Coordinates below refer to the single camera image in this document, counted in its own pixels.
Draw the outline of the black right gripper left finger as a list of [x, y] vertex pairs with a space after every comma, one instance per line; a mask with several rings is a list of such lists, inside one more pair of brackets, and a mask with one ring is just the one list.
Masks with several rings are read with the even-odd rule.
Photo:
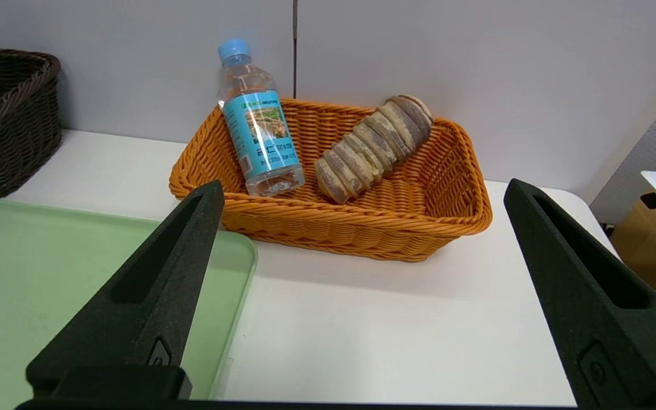
[[224, 194], [185, 197], [26, 368], [35, 400], [187, 399], [181, 368]]

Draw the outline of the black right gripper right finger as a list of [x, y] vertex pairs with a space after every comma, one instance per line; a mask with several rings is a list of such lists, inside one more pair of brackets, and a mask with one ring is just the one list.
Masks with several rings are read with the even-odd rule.
[[656, 408], [656, 291], [538, 187], [503, 204], [576, 404]]

